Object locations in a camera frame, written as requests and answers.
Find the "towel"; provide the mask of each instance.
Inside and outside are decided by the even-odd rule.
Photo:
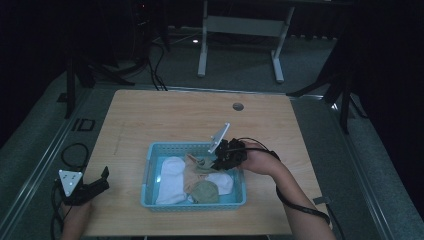
[[[233,190],[234,181],[225,172],[209,173],[205,180],[211,181],[218,186],[219,195],[230,194]]]
[[[185,156],[184,192],[190,194],[197,182],[205,180],[207,174],[197,173],[197,159],[191,154]]]
[[[215,183],[210,181],[199,181],[194,185],[193,191],[191,191],[191,197],[193,203],[218,203],[219,193],[218,187]]]
[[[156,204],[175,204],[184,201],[185,163],[179,157],[169,157],[162,164],[159,195]]]

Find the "black cable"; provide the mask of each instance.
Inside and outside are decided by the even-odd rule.
[[[265,145],[263,145],[261,142],[259,142],[259,141],[258,141],[258,140],[256,140],[256,139],[249,138],[249,137],[242,137],[242,138],[239,138],[238,140],[243,140],[243,139],[248,139],[248,140],[254,141],[254,142],[258,143],[259,145],[261,145],[261,146],[262,146],[263,148],[265,148],[266,150],[268,150],[268,148],[267,148]]]
[[[68,149],[70,149],[71,147],[75,147],[75,146],[81,146],[81,147],[83,147],[84,148],[84,150],[85,150],[85,157],[84,157],[84,162],[83,162],[83,164],[82,165],[72,165],[72,164],[70,164],[70,163],[68,163],[66,160],[65,160],[65,152],[68,150]],[[69,146],[67,146],[65,149],[63,149],[63,151],[62,151],[62,153],[60,154],[60,157],[61,157],[61,159],[62,159],[62,162],[66,165],[66,166],[68,166],[68,167],[70,167],[71,169],[76,169],[77,171],[79,171],[79,172],[82,172],[86,167],[87,167],[87,164],[88,164],[88,158],[89,158],[89,150],[88,150],[88,147],[86,146],[86,145],[84,145],[83,143],[73,143],[73,144],[71,144],[71,145],[69,145]]]
[[[139,69],[141,69],[140,72],[142,72],[144,70],[143,67],[146,66],[146,63],[147,63],[147,60],[146,59],[143,59],[143,58],[142,59],[137,59],[137,60],[134,60],[134,65],[133,66],[130,66],[130,67],[127,67],[127,68],[124,68],[124,69],[113,71],[113,73],[118,74],[120,76],[125,76],[125,75],[128,75],[130,73],[133,73],[133,72],[135,72],[135,71],[137,71]]]
[[[330,213],[330,215],[333,217],[334,222],[336,223],[337,228],[339,229],[339,232],[340,232],[340,236],[341,236],[341,238],[342,238],[342,239],[346,239],[346,237],[345,237],[345,235],[344,235],[344,232],[343,232],[343,229],[342,229],[342,227],[341,227],[341,225],[340,225],[339,221],[337,220],[336,215],[334,215],[334,212],[333,212],[333,210],[331,209],[330,205],[329,205],[329,204],[325,204],[325,205],[327,206],[328,212],[329,212],[329,213]]]
[[[160,90],[162,90],[162,91],[168,91],[168,89],[166,88],[165,83],[163,82],[162,78],[158,75],[159,64],[162,61],[162,58],[163,58],[163,56],[165,54],[165,50],[162,48],[162,46],[160,46],[157,43],[152,43],[152,46],[156,46],[156,47],[158,47],[161,50],[161,55],[160,55],[159,60],[156,63],[156,66],[155,66],[154,69],[153,69],[153,66],[152,66],[152,62],[150,61],[150,59],[148,59],[148,65],[149,65],[149,68],[150,68],[150,77],[152,79],[152,83],[155,86],[156,90],[159,91],[159,88],[158,88],[158,85],[159,85],[160,88],[161,88]]]
[[[81,146],[84,148],[85,151],[85,157],[83,160],[83,164],[82,165],[72,165],[70,163],[68,163],[65,160],[65,153],[66,151],[68,151],[70,148],[75,147],[75,146]],[[88,159],[89,159],[89,150],[88,147],[83,144],[83,143],[73,143],[67,147],[65,147],[62,152],[61,152],[61,160],[62,162],[71,168],[71,170],[79,170],[79,171],[83,171],[88,164]],[[64,224],[64,220],[65,218],[68,216],[68,214],[70,213],[71,209],[72,209],[72,204],[71,207],[69,208],[68,212],[65,214],[64,217],[61,216],[60,214],[60,205],[61,202],[57,203],[56,202],[56,194],[57,194],[57,190],[61,187],[61,183],[60,183],[60,179],[55,179],[53,182],[53,187],[52,187],[52,191],[50,193],[50,201],[51,201],[51,205],[53,208],[53,214],[52,214],[52,218],[50,220],[50,237],[52,240],[56,240],[56,236],[55,236],[55,223],[57,222],[60,226],[60,231],[63,231],[63,224]]]
[[[278,198],[281,200],[281,202],[283,202],[287,207],[290,207],[292,209],[307,213],[307,214],[311,214],[311,215],[315,215],[317,217],[321,217],[324,218],[324,220],[327,222],[327,224],[330,224],[330,217],[323,213],[320,212],[318,210],[312,209],[312,208],[307,208],[307,207],[303,207],[303,206],[299,206],[297,204],[291,203],[289,200],[287,200],[283,194],[280,192],[280,189],[278,189],[277,186],[275,186],[275,191],[277,192],[277,196]]]
[[[274,156],[274,157],[275,157],[275,158],[277,158],[278,160],[280,160],[280,158],[278,157],[278,155],[277,155],[274,151],[270,151],[270,150],[268,150],[268,148],[266,148],[266,147],[265,147],[265,145],[264,145],[264,144],[262,144],[261,142],[259,142],[259,141],[255,140],[255,139],[252,139],[252,138],[239,138],[238,140],[240,140],[240,139],[249,139],[249,140],[253,140],[253,141],[257,142],[258,144],[260,144],[261,146],[263,146],[264,148],[234,148],[234,149],[228,149],[228,150],[226,150],[226,152],[237,152],[237,151],[245,151],[245,150],[255,150],[255,151],[266,152],[266,153],[268,153],[268,154],[271,154],[272,156]],[[292,208],[292,209],[295,209],[295,210],[298,210],[298,211],[301,211],[301,212],[307,213],[307,214],[311,214],[311,215],[315,215],[315,216],[321,217],[321,218],[323,218],[323,219],[324,219],[324,220],[325,220],[328,224],[330,224],[330,217],[329,217],[327,214],[325,214],[325,213],[323,213],[323,212],[320,212],[320,211],[318,211],[318,210],[315,210],[315,209],[311,209],[311,208],[307,208],[307,207],[303,207],[303,206],[300,206],[300,205],[294,204],[294,203],[290,202],[289,200],[287,200],[287,199],[283,196],[283,194],[280,192],[280,190],[278,189],[278,187],[277,187],[277,186],[275,186],[275,189],[276,189],[276,192],[277,192],[277,196],[278,196],[278,198],[279,198],[279,199],[281,200],[281,202],[283,202],[283,204],[285,204],[286,206],[288,206],[288,207],[290,207],[290,208]]]

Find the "metal stand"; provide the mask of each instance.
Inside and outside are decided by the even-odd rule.
[[[276,81],[279,83],[284,82],[279,57],[294,13],[294,7],[289,8],[285,21],[275,21],[211,16],[208,15],[208,1],[205,0],[203,4],[202,48],[197,72],[199,77],[204,77],[206,74],[206,60],[208,55],[207,34],[208,32],[221,32],[278,37],[279,43],[277,48],[271,51],[271,60],[274,66]]]

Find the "small round object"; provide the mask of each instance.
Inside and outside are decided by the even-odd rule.
[[[236,111],[242,111],[244,109],[244,106],[241,103],[234,103],[233,109],[236,110]]]

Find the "wooden table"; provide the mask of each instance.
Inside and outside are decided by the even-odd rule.
[[[244,109],[236,111],[234,103]],[[321,196],[290,100],[284,95],[119,90],[104,121],[84,180],[109,167],[110,189],[97,196],[87,236],[290,234],[268,176],[245,171],[247,202],[234,211],[151,212],[140,204],[149,145],[156,141],[210,141],[251,137],[282,158],[310,198]],[[327,212],[324,205],[318,209]]]

